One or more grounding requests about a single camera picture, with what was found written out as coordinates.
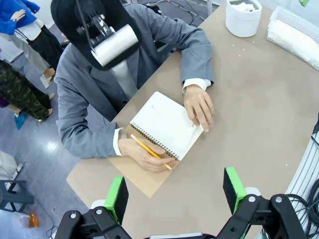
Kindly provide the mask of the person's left hand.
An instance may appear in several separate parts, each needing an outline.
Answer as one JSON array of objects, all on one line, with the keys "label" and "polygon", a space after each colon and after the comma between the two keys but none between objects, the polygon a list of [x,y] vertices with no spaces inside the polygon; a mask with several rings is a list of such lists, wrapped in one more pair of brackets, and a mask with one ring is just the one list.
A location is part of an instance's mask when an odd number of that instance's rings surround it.
[{"label": "person's left hand", "polygon": [[209,132],[213,123],[213,103],[206,91],[198,85],[186,87],[184,107],[188,118],[195,126],[202,126],[204,132]]}]

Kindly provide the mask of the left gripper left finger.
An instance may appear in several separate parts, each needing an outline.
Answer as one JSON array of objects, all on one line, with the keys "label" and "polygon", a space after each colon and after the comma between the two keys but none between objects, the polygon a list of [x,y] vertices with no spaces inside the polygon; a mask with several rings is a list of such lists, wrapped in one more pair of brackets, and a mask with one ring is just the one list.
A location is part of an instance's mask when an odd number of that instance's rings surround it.
[{"label": "left gripper left finger", "polygon": [[123,176],[115,177],[103,205],[85,214],[67,211],[56,231],[56,239],[130,239],[122,227],[129,192]]}]

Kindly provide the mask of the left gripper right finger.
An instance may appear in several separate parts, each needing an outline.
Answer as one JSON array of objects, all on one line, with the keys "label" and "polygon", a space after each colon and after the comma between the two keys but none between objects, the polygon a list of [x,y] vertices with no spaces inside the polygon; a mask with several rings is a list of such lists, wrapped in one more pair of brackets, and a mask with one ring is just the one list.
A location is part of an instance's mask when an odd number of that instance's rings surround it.
[{"label": "left gripper right finger", "polygon": [[285,194],[270,199],[248,194],[234,167],[224,168],[223,190],[232,216],[218,239],[243,239],[252,225],[260,225],[270,239],[305,239],[299,218]]}]

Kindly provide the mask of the person's right hand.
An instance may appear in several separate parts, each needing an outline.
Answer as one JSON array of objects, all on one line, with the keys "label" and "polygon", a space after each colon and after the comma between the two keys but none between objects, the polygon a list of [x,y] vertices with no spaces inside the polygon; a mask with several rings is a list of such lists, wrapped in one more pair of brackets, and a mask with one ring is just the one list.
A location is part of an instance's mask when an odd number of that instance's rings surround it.
[{"label": "person's right hand", "polygon": [[176,160],[174,158],[158,159],[149,154],[142,146],[140,146],[132,138],[119,139],[118,147],[121,155],[131,157],[143,169],[151,172],[165,171],[167,169],[165,164],[168,164],[171,168],[175,167],[176,165]]}]

